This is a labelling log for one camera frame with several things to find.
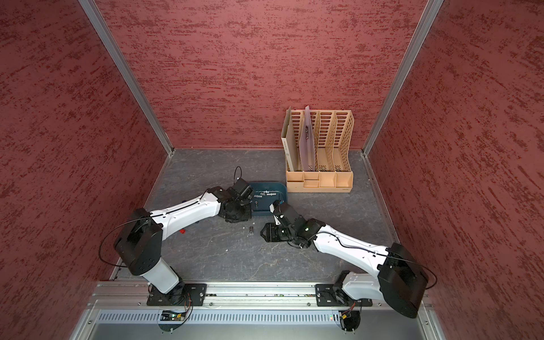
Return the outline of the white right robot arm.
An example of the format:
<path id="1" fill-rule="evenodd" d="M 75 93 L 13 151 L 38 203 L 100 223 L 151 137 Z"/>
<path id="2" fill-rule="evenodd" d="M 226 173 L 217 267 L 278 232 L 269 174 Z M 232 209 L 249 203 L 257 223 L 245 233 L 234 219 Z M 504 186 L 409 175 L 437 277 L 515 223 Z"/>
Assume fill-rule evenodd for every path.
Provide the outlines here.
<path id="1" fill-rule="evenodd" d="M 274 222 L 261 230 L 268 243 L 286 242 L 299 249 L 340 258 L 364 271 L 348 271 L 339 276 L 336 296 L 340 303 L 351 300 L 381 300 L 397 313 L 416 318 L 426 290 L 435 286 L 438 277 L 416 261 L 401 244 L 373 245 L 345 235 L 327 223 L 304 219 L 295 208 L 279 200 L 269 206 Z M 432 275 L 435 283 L 429 283 Z"/>

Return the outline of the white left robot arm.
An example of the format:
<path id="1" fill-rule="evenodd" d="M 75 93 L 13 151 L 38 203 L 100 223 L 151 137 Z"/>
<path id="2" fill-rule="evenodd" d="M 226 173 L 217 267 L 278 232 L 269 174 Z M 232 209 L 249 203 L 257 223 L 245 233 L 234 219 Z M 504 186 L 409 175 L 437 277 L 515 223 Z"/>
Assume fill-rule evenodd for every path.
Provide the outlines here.
<path id="1" fill-rule="evenodd" d="M 157 211 L 141 208 L 119 231 L 113 248 L 133 276 L 141 276 L 152 288 L 174 304 L 185 283 L 162 258 L 162 242 L 202 220 L 220 217 L 229 223 L 246 222 L 252 217 L 254 190 L 242 178 L 226 189 L 208 188 L 198 197 Z"/>

